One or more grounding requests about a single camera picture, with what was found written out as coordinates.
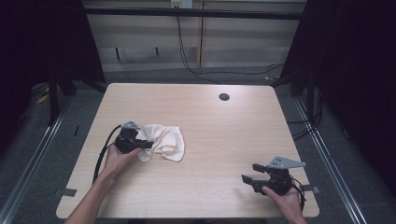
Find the wooden table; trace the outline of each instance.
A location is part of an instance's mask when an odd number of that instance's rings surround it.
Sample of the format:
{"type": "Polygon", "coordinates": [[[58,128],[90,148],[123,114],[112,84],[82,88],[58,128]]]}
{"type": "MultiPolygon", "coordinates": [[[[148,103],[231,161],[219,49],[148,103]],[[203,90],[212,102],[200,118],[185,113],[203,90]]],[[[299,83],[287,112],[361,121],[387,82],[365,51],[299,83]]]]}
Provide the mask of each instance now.
{"type": "MultiPolygon", "coordinates": [[[[254,193],[241,175],[268,179],[252,170],[274,156],[299,161],[274,89],[264,86],[111,84],[98,109],[57,216],[66,218],[92,184],[98,154],[110,132],[129,120],[139,125],[177,126],[183,134],[182,161],[161,154],[136,159],[110,186],[99,217],[255,218],[280,217],[270,198],[254,193]],[[230,95],[222,101],[221,93],[230,95]]],[[[304,168],[290,169],[308,184],[304,168]]],[[[318,215],[307,192],[304,215],[318,215]]]]}

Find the power cable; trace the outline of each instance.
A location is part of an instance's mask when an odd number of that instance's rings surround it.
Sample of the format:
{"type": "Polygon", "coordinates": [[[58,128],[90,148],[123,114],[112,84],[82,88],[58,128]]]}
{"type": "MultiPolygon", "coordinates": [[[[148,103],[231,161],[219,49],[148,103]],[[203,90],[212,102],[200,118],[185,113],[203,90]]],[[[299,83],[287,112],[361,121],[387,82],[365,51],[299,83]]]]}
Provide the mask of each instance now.
{"type": "Polygon", "coordinates": [[[314,120],[314,125],[309,127],[308,130],[303,130],[301,132],[293,134],[293,140],[296,141],[304,136],[306,136],[309,133],[312,133],[320,124],[321,119],[322,119],[322,112],[323,112],[323,95],[321,94],[321,91],[318,92],[318,105],[317,105],[317,114],[315,115],[315,120],[314,120]]]}
{"type": "Polygon", "coordinates": [[[305,201],[306,201],[304,187],[301,184],[301,182],[298,181],[297,179],[292,178],[292,180],[296,181],[300,185],[301,189],[298,188],[296,185],[291,184],[291,186],[294,187],[295,189],[297,189],[298,193],[300,194],[300,206],[301,206],[301,210],[303,211],[304,210],[305,201]]]}
{"type": "Polygon", "coordinates": [[[110,135],[108,136],[108,138],[107,138],[107,140],[106,140],[106,142],[105,142],[105,145],[104,145],[103,148],[102,148],[102,151],[101,151],[100,154],[99,154],[99,158],[98,158],[98,161],[96,162],[96,166],[95,166],[95,171],[94,171],[94,173],[93,173],[92,184],[95,182],[96,178],[97,178],[98,175],[99,175],[100,165],[102,164],[103,157],[105,156],[105,153],[106,153],[108,147],[110,147],[110,146],[112,145],[112,144],[108,145],[108,142],[110,141],[111,136],[113,136],[113,133],[114,133],[118,128],[120,128],[120,127],[121,127],[121,125],[118,125],[117,127],[115,127],[115,128],[113,129],[113,131],[111,131],[110,135]]]}
{"type": "Polygon", "coordinates": [[[183,62],[184,67],[188,71],[190,71],[193,75],[195,75],[196,77],[204,79],[204,80],[207,80],[207,81],[210,81],[210,82],[213,82],[213,83],[216,83],[216,84],[220,84],[220,83],[218,83],[217,81],[211,80],[209,78],[200,77],[198,75],[237,74],[237,75],[255,76],[255,75],[262,75],[262,74],[269,73],[270,71],[273,71],[277,67],[284,65],[283,63],[274,63],[274,64],[269,65],[266,68],[265,71],[257,72],[257,73],[240,73],[240,72],[229,72],[229,71],[219,71],[219,72],[196,72],[196,71],[192,71],[192,69],[190,68],[190,66],[188,64],[188,60],[187,60],[186,53],[185,53],[185,50],[184,50],[183,38],[182,38],[182,34],[181,34],[180,17],[177,17],[177,31],[178,31],[180,57],[181,57],[181,61],[183,62]]]}

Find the aluminum rail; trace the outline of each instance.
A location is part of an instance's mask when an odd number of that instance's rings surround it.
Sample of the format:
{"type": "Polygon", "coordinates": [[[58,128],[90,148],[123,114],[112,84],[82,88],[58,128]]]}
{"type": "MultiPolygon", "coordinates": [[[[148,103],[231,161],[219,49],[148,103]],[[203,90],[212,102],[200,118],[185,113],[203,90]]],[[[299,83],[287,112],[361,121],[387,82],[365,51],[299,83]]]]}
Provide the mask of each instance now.
{"type": "MultiPolygon", "coordinates": [[[[300,115],[303,119],[307,120],[307,111],[305,105],[302,100],[297,99],[295,104],[300,112],[300,115]]],[[[329,149],[327,149],[326,144],[324,143],[319,131],[317,128],[314,128],[313,125],[308,121],[305,123],[305,126],[308,130],[311,130],[309,133],[311,135],[312,140],[314,141],[315,146],[317,147],[318,153],[322,158],[324,165],[326,166],[327,171],[329,172],[330,177],[332,178],[332,182],[334,183],[340,197],[348,211],[353,223],[356,224],[367,224],[367,221],[364,217],[361,208],[350,191],[347,183],[344,178],[341,176],[340,171],[338,170],[337,165],[332,159],[332,154],[329,149]]]]}
{"type": "Polygon", "coordinates": [[[0,224],[11,223],[14,218],[18,208],[21,205],[23,197],[25,196],[27,190],[29,189],[35,174],[38,171],[40,163],[43,161],[44,156],[50,147],[53,137],[58,132],[59,127],[64,119],[64,112],[67,110],[71,103],[72,98],[68,97],[65,99],[63,110],[55,122],[49,126],[41,139],[40,144],[35,150],[35,154],[32,159],[30,159],[27,167],[25,168],[20,180],[18,181],[14,190],[8,196],[3,208],[0,210],[0,224]]]}

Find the black curtain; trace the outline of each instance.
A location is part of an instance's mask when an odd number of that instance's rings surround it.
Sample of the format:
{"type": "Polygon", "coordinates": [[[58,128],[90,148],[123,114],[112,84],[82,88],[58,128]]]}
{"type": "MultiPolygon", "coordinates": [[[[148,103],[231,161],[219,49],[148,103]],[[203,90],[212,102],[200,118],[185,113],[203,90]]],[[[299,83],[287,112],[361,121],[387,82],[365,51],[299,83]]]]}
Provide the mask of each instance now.
{"type": "Polygon", "coordinates": [[[17,120],[31,98],[32,87],[48,82],[53,71],[66,76],[63,78],[105,82],[87,16],[59,13],[51,7],[83,5],[79,0],[1,3],[2,139],[12,138],[17,120]]]}
{"type": "Polygon", "coordinates": [[[363,155],[396,195],[396,3],[307,2],[281,79],[296,94],[309,72],[363,155]]]}

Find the person's left hand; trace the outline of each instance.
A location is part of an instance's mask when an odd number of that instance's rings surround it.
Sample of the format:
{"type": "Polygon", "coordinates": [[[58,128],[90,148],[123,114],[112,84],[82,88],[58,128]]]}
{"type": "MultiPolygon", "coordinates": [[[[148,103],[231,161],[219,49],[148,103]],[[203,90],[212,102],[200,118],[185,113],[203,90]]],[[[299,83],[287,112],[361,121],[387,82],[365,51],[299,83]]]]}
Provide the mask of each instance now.
{"type": "Polygon", "coordinates": [[[142,151],[142,148],[136,148],[129,153],[121,153],[117,147],[112,144],[108,147],[105,167],[102,172],[110,175],[111,179],[124,169],[126,164],[131,161],[142,151]]]}

